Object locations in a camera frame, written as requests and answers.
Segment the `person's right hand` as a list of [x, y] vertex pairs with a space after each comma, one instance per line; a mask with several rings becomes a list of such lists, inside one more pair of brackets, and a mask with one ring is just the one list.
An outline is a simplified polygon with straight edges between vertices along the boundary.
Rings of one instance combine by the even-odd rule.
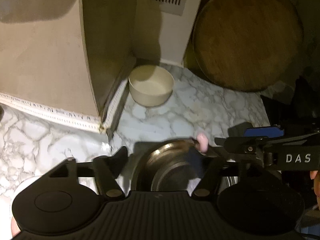
[[318, 207], [320, 207], [320, 172], [311, 171], [310, 178], [313, 180], [313, 190], [317, 196]]

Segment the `person's left hand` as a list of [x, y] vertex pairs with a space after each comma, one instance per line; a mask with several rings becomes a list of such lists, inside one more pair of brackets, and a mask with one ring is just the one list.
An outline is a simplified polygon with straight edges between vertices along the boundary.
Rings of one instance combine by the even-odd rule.
[[17, 222], [16, 220], [14, 219], [14, 217], [12, 217], [11, 219], [11, 234], [12, 234], [12, 237], [15, 237], [17, 234], [20, 233], [20, 228], [19, 226], [17, 225]]

